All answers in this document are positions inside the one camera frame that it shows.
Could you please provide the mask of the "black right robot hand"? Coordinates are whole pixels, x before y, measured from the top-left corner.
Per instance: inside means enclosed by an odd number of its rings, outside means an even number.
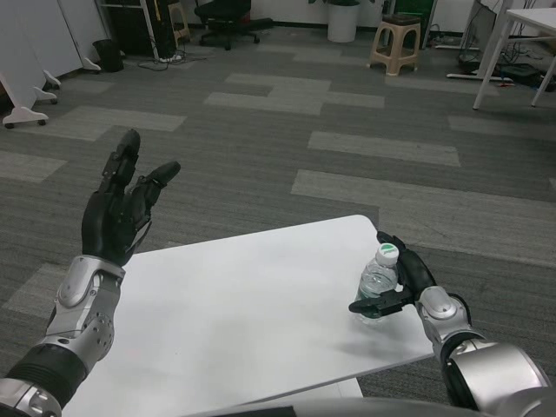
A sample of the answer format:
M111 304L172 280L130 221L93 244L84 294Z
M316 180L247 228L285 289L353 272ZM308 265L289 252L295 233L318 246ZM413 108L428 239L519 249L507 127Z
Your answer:
M436 284L425 262L399 237L383 231L376 237L380 246L364 268L355 300L348 306L350 312L368 319L400 312Z

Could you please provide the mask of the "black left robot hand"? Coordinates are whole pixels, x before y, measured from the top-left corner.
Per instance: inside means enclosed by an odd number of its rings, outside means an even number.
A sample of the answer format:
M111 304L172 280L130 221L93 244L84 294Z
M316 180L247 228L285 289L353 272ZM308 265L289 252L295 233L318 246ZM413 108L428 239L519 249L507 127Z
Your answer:
M82 249L91 255L124 266L149 231L151 209L164 188L180 172L168 162L147 175L131 180L136 171L141 137L128 130L110 154L99 188L89 198L82 219Z

